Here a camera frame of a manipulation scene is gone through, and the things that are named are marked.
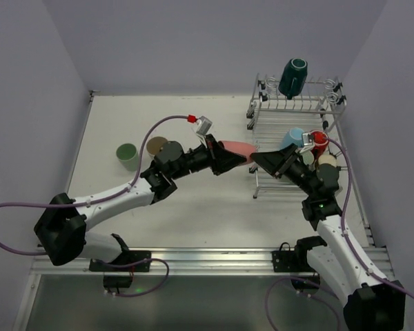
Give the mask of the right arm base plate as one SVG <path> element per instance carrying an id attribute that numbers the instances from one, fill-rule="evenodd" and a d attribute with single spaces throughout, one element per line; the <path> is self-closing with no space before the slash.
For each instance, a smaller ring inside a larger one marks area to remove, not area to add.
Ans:
<path id="1" fill-rule="evenodd" d="M 274 272 L 315 272 L 308 265 L 306 250 L 296 245 L 294 248 L 288 242 L 283 242 L 278 250 L 271 252 Z"/>

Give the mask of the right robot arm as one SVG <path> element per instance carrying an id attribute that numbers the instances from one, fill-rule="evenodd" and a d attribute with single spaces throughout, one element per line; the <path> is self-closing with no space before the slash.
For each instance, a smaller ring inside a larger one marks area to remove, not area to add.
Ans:
<path id="1" fill-rule="evenodd" d="M 387 279 L 348 228 L 335 198 L 336 160 L 323 154 L 311 170 L 295 145 L 250 157 L 272 177 L 286 177 L 306 193 L 302 212 L 318 235 L 298 241 L 295 254 L 327 282 L 343 306 L 348 329 L 402 330 L 406 297 L 398 290 L 401 284 Z"/>

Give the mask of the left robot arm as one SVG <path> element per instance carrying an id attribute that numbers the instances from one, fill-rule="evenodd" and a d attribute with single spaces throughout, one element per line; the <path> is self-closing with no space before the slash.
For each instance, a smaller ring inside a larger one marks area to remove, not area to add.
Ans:
<path id="1" fill-rule="evenodd" d="M 128 247 L 118 234 L 96 234 L 92 229 L 118 214 L 158 203 L 176 189 L 175 180 L 211 169 L 219 176 L 245 164 L 248 156 L 208 134 L 204 143 L 185 152 L 169 141 L 154 156 L 149 168 L 134 182 L 87 197 L 55 196 L 34 227 L 51 263 L 65 265 L 77 257 L 113 263 L 126 259 Z"/>

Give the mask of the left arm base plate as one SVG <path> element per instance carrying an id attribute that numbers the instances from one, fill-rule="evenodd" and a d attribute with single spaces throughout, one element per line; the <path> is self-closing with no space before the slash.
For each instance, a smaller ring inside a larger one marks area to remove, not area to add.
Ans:
<path id="1" fill-rule="evenodd" d="M 149 250 L 129 250 L 109 263 L 91 260 L 91 272 L 149 272 L 152 253 Z"/>

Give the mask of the light green mug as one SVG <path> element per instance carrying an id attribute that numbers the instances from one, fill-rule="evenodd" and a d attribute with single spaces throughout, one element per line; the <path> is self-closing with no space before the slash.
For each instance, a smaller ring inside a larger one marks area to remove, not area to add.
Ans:
<path id="1" fill-rule="evenodd" d="M 315 157 L 310 150 L 301 153 L 301 156 L 306 166 L 311 166 L 315 162 Z"/>

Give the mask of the beige tall cup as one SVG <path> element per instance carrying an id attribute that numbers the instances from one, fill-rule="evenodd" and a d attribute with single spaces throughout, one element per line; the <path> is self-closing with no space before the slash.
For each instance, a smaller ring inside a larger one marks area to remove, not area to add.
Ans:
<path id="1" fill-rule="evenodd" d="M 146 143 L 146 151 L 151 159 L 161 151 L 164 144 L 168 143 L 167 138 L 156 136 L 150 138 Z"/>

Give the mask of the dark green mug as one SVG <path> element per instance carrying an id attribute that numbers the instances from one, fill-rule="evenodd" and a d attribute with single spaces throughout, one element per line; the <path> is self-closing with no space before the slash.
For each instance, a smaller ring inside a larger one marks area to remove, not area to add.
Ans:
<path id="1" fill-rule="evenodd" d="M 288 100 L 301 94 L 308 75 L 308 62 L 302 58 L 291 59 L 282 73 L 278 90 Z"/>

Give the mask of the pink cup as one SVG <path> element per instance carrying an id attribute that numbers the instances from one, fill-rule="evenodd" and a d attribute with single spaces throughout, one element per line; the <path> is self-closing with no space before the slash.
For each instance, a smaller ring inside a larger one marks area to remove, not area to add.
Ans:
<path id="1" fill-rule="evenodd" d="M 257 148 L 249 143 L 241 142 L 241 141 L 220 141 L 223 147 L 235 154 L 239 154 L 246 158 L 246 162 L 243 165 L 248 165 L 253 162 L 251 159 L 251 154 L 257 151 Z"/>

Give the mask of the green cup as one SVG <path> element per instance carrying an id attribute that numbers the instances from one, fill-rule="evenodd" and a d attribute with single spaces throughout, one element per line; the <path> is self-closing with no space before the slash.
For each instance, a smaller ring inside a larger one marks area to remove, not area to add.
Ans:
<path id="1" fill-rule="evenodd" d="M 131 143 L 124 143 L 116 150 L 116 157 L 120 164 L 130 172 L 137 170 L 139 165 L 139 154 L 137 147 Z"/>

